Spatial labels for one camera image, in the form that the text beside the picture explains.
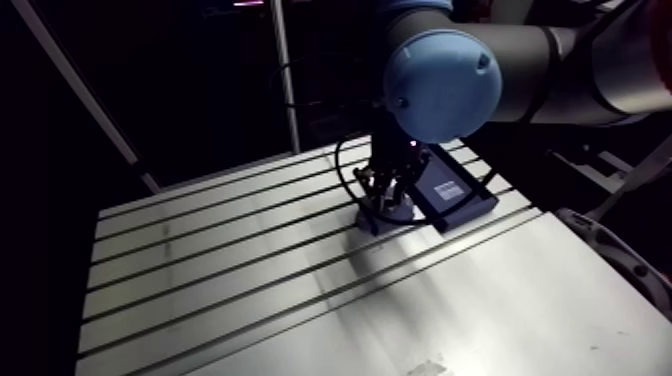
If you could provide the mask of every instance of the table surface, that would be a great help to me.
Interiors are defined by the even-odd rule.
[[[483,217],[376,238],[332,152],[101,211],[77,375],[672,375],[672,325],[501,176]]]

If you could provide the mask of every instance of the blue joint cap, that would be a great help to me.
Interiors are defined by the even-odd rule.
[[[379,0],[378,13],[399,9],[431,7],[453,11],[453,0]]]
[[[385,67],[387,109],[425,143],[468,136],[497,108],[502,75],[493,53],[457,30],[432,30],[404,42]]]

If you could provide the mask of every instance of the metal frame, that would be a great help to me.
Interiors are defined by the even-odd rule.
[[[292,85],[292,71],[289,67],[289,49],[287,47],[287,34],[285,33],[285,16],[282,9],[282,0],[271,0],[271,13],[273,13],[273,24],[275,26],[275,40],[278,46],[278,63],[283,67],[282,75],[283,93],[285,103],[294,103],[294,87]],[[299,154],[301,145],[299,141],[299,129],[296,120],[296,111],[294,108],[287,107],[287,122],[289,123],[289,134],[292,140],[292,153]]]
[[[35,12],[32,4],[30,4],[30,1],[12,0],[12,4],[14,4],[14,7],[21,15],[21,18],[23,18],[26,25],[28,25],[28,28],[30,28],[30,31],[38,42],[40,42],[40,45],[56,68],[61,72],[63,78],[65,78],[79,100],[84,104],[84,107],[86,107],[91,116],[93,116],[100,128],[105,132],[105,135],[112,141],[112,144],[119,150],[119,153],[121,153],[126,162],[131,166],[138,163],[139,158],[133,151],[133,147],[124,138],[121,132],[119,132],[112,119],[105,113],[105,110],[103,110],[91,90],[89,90],[86,83],[84,83],[63,53],[63,50],[51,36],[51,33],[44,25],[44,22],[42,22],[42,19],[37,12]],[[143,173],[140,178],[152,193],[156,194],[161,191],[159,184],[149,172]]]

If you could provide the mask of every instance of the slotted aluminum table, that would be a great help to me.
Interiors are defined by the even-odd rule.
[[[374,238],[332,152],[103,210],[77,375],[672,375],[672,325],[501,176],[481,218]]]

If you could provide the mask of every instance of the dark background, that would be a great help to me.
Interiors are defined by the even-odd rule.
[[[537,2],[528,22],[562,26],[593,17],[563,3]],[[25,265],[30,267],[16,271],[28,281],[22,286],[34,284],[36,291],[48,292],[47,306],[31,309],[46,316],[48,329],[28,327],[37,335],[48,332],[52,372],[72,374],[97,212],[149,192],[13,6],[0,4],[1,48],[9,57],[3,59],[2,87],[11,94],[3,103],[3,118],[9,115],[3,123],[21,134],[5,138],[19,148],[5,158],[12,162],[5,176],[16,197],[31,192],[30,199],[9,200],[18,201],[18,214],[11,218],[26,230],[20,235],[22,242],[42,251],[19,252],[28,256]],[[269,85],[278,62],[268,5],[232,12],[227,4],[34,1],[92,91],[163,185],[290,150],[281,85],[279,80]],[[456,3],[459,17],[475,17],[470,4]],[[305,59],[292,71],[297,102],[367,97],[379,90],[371,67],[360,59],[370,52],[370,11],[370,3],[357,0],[285,2],[290,55]],[[482,9],[476,13],[483,15]],[[301,108],[297,115],[303,150],[367,125],[352,108]],[[672,131],[671,122],[672,115],[665,113],[606,130],[487,124],[465,142],[542,210],[569,207],[585,212],[607,193],[548,151],[580,161],[588,158],[582,150],[589,144],[593,153],[607,149],[636,165]],[[672,211],[669,192],[670,176],[626,195],[604,220],[668,274],[672,250],[667,231],[672,221],[658,219]],[[42,227],[46,236],[37,235]],[[42,275],[46,281],[33,278]],[[18,294],[16,304],[32,307],[33,297]]]

